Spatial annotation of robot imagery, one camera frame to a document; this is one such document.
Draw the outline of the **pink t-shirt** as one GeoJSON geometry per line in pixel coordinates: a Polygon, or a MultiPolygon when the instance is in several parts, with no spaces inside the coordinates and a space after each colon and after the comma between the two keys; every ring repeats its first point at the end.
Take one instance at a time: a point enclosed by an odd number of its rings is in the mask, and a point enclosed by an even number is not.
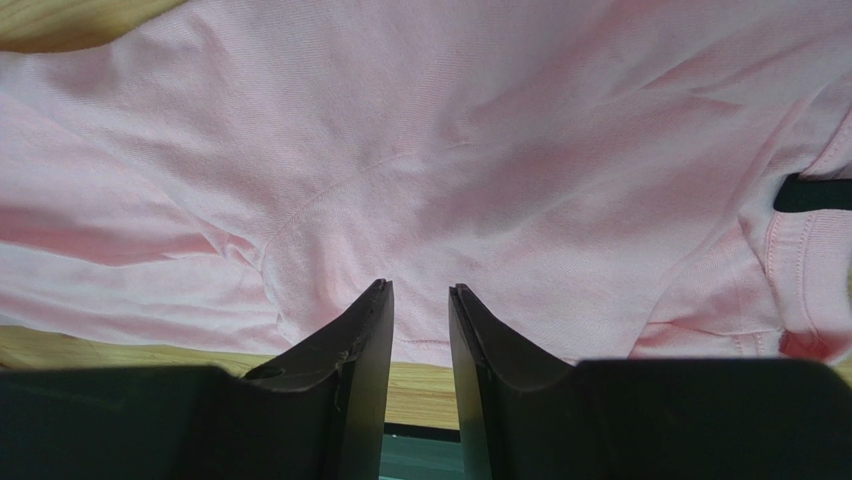
{"type": "Polygon", "coordinates": [[[847,1],[190,1],[1,57],[1,321],[281,352],[375,279],[556,357],[851,352],[847,1]]]}

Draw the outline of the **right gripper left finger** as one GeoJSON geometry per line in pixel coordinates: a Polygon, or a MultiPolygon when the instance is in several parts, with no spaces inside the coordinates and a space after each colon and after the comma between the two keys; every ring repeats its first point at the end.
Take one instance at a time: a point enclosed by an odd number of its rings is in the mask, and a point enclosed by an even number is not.
{"type": "Polygon", "coordinates": [[[5,479],[376,479],[393,286],[283,354],[216,366],[6,371],[5,479]]]}

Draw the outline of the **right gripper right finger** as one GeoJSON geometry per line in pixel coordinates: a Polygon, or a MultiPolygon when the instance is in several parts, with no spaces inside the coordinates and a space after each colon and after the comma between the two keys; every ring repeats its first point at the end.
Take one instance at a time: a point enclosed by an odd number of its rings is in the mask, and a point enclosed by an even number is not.
{"type": "Polygon", "coordinates": [[[449,292],[471,479],[847,479],[851,389],[789,359],[568,364],[449,292]]]}

